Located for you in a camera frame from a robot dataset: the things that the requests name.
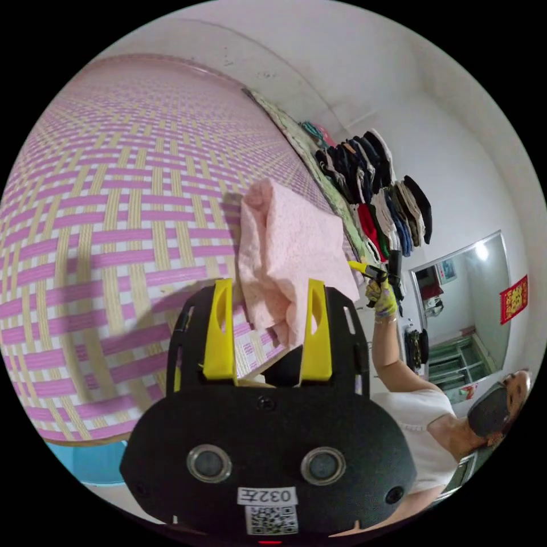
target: woven mat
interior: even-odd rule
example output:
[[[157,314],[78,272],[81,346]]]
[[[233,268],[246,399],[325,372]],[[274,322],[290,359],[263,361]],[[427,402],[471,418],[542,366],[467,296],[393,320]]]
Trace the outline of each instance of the woven mat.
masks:
[[[170,59],[87,67],[27,139],[0,205],[0,341],[39,433],[131,432],[165,394],[190,294],[236,279],[239,201],[271,177],[330,207],[279,130],[232,82]],[[275,358],[235,286],[238,376]]]

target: camera lens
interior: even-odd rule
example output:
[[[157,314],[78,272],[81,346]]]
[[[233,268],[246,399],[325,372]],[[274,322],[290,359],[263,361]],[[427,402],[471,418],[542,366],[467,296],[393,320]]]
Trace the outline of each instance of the camera lens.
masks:
[[[300,466],[304,479],[316,486],[335,483],[345,470],[346,462],[342,453],[327,446],[308,452]]]
[[[232,471],[229,456],[212,444],[201,444],[190,450],[186,465],[192,476],[204,483],[219,483]]]

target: hanging clothes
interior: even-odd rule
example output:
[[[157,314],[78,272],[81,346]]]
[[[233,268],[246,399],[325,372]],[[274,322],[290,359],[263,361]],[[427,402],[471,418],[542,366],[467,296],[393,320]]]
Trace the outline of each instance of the hanging clothes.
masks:
[[[422,239],[419,236],[418,223],[406,204],[398,182],[395,183],[393,187],[393,197],[395,205],[398,204],[398,206],[401,208],[402,214],[405,216],[406,223],[408,224],[410,234],[412,236],[414,247],[420,247],[422,245]]]
[[[431,241],[431,234],[433,232],[433,218],[431,214],[431,204],[423,193],[422,189],[418,186],[415,180],[405,175],[403,179],[404,185],[412,192],[414,199],[422,213],[423,222],[426,227],[426,233],[423,240],[429,245]]]
[[[365,242],[365,245],[367,246],[368,250],[374,256],[374,259],[376,260],[376,262],[382,262],[382,255],[380,254],[378,250],[378,244],[375,241],[373,241],[362,228],[361,221],[359,219],[359,213],[357,211],[358,207],[359,205],[349,206],[349,210],[352,212],[353,220],[355,221],[355,224],[357,226],[357,231],[359,232],[362,240]]]
[[[389,156],[386,149],[383,147],[382,142],[374,133],[367,131],[363,138],[372,146],[379,158],[378,167],[376,169],[379,178],[377,177],[377,180],[375,179],[374,181],[374,192],[378,192],[380,188],[386,188],[392,183]]]
[[[382,146],[383,152],[384,152],[384,154],[387,158],[387,161],[389,163],[390,182],[391,182],[391,184],[393,184],[397,180],[397,177],[395,176],[395,169],[394,169],[394,166],[393,166],[393,156],[391,155],[391,150],[387,147],[386,141],[382,138],[382,136],[375,129],[371,129],[370,131],[368,131],[368,135],[367,134],[365,135],[365,137],[367,137],[369,140],[370,140],[371,136],[373,136],[379,142],[379,144]]]
[[[318,160],[319,167],[321,168],[323,173],[325,173],[325,175],[329,176],[332,179],[333,184],[340,192],[340,194],[342,194],[346,198],[346,200],[351,202],[352,198],[347,189],[346,179],[342,173],[336,170],[332,156],[330,154],[330,148],[327,151],[318,150],[315,154],[315,157]]]
[[[363,228],[363,232],[374,243],[374,245],[376,245],[376,248],[379,251],[380,261],[387,262],[387,257],[389,254],[384,253],[384,250],[386,250],[385,243],[384,248],[382,248],[382,245],[380,244],[378,232],[376,230],[376,226],[374,225],[369,207],[367,205],[359,205],[357,208],[357,214],[359,222]]]
[[[395,223],[395,227],[397,228],[397,233],[399,234],[399,240],[401,241],[401,250],[403,253],[403,256],[408,258],[411,254],[410,245],[409,245],[409,238],[406,234],[406,230],[402,225],[401,219],[395,212],[395,207],[393,206],[393,201],[391,200],[391,196],[388,192],[383,192],[383,197],[386,201],[387,209],[389,210],[389,214],[391,215],[391,218],[393,219],[393,222]]]
[[[401,219],[401,222],[403,224],[403,228],[405,229],[406,235],[408,236],[410,247],[411,247],[410,252],[413,252],[414,247],[419,246],[419,242],[416,245],[414,244],[414,239],[412,237],[412,231],[410,230],[410,224],[409,224],[408,219],[406,218],[405,212],[403,211],[403,207],[399,202],[399,198],[397,196],[397,191],[396,191],[395,185],[393,185],[389,190],[390,190],[389,195],[391,197],[391,201],[393,201],[393,206],[395,207],[395,212],[397,213],[397,215]]]
[[[361,203],[361,197],[356,183],[357,173],[348,150],[343,146],[338,145],[335,148],[329,148],[328,152],[332,156],[336,169],[344,174],[348,203]]]
[[[352,169],[352,177],[349,181],[352,193],[357,195],[358,203],[365,203],[365,196],[363,194],[365,190],[365,172],[359,161],[357,152],[347,142],[342,144],[342,148]]]
[[[426,234],[426,226],[423,222],[422,213],[420,212],[420,209],[418,208],[416,200],[414,199],[414,196],[412,195],[411,191],[403,183],[398,182],[397,188],[401,192],[401,196],[403,197],[403,200],[406,206],[409,208],[409,211],[412,217],[416,221],[416,228],[418,229],[418,238],[420,241],[423,241],[424,236]]]
[[[357,141],[363,151],[366,154],[368,161],[377,169],[380,165],[380,156],[372,146],[372,144],[365,137],[353,137],[354,141]]]
[[[372,219],[372,222],[374,223],[374,228],[376,229],[376,234],[378,236],[378,243],[380,245],[380,250],[382,251],[382,254],[389,258],[391,254],[391,249],[389,246],[389,238],[383,233],[382,229],[380,228],[380,225],[378,223],[378,217],[376,214],[376,207],[370,203],[367,205],[367,209],[370,212],[370,217]]]
[[[372,181],[374,179],[374,175],[376,174],[376,169],[374,168],[374,164],[372,163],[369,156],[365,152],[365,149],[361,146],[360,142],[358,142],[354,138],[351,139],[349,142],[355,148],[355,150],[357,151],[357,154],[361,156],[361,159],[366,166],[366,170],[369,172],[369,179]]]
[[[393,251],[401,250],[401,241],[397,234],[397,228],[393,222],[383,193],[374,194],[371,203],[376,207],[378,223],[382,232],[389,240],[389,247]]]

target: black screw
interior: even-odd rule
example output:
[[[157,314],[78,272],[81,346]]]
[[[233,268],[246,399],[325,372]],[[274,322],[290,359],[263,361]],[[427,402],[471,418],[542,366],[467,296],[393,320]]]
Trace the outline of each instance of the black screw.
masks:
[[[401,486],[396,486],[395,488],[392,488],[386,496],[386,503],[389,503],[390,505],[393,505],[394,503],[397,503],[405,493],[404,489]]]
[[[135,490],[137,491],[137,494],[139,494],[139,496],[142,496],[142,497],[149,496],[148,488],[143,483],[137,483],[135,485]]]
[[[266,412],[271,412],[275,408],[275,401],[273,401],[269,397],[266,397],[265,395],[261,395],[258,398],[256,407],[258,408],[258,410],[265,410]]]

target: red clothing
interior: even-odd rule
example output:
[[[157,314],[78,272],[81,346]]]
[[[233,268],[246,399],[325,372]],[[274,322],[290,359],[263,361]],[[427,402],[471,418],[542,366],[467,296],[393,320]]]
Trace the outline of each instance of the red clothing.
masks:
[[[313,126],[323,134],[323,140],[329,145],[336,148],[336,143],[331,139],[329,132],[321,125],[313,124]]]
[[[378,234],[376,233],[376,227],[372,216],[370,215],[369,208],[366,204],[359,205],[357,207],[357,213],[359,214],[359,220],[361,221],[361,228],[365,235],[374,243],[374,246],[378,250],[380,255],[380,260],[382,262],[387,262],[387,258],[383,255],[382,250],[380,249],[380,243],[378,240]]]

